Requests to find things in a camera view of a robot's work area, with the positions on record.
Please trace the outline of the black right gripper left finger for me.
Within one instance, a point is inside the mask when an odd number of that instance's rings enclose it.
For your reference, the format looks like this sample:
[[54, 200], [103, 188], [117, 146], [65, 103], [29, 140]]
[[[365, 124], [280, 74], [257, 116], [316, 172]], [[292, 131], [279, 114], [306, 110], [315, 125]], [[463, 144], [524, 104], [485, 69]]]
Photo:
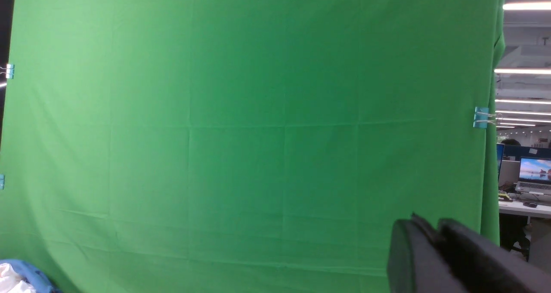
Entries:
[[469, 234], [474, 231], [453, 219], [441, 221], [438, 229], [417, 214], [394, 221], [387, 260], [391, 293], [471, 292], [472, 285], [460, 277], [459, 265], [452, 263], [447, 253], [452, 242], [443, 231], [446, 226]]

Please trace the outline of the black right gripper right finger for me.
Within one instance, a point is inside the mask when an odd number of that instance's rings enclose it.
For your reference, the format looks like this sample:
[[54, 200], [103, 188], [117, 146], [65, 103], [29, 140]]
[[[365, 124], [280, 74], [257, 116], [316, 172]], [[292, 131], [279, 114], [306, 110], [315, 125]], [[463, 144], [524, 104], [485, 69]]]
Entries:
[[444, 260], [470, 293], [549, 293], [550, 275], [453, 219], [438, 222]]

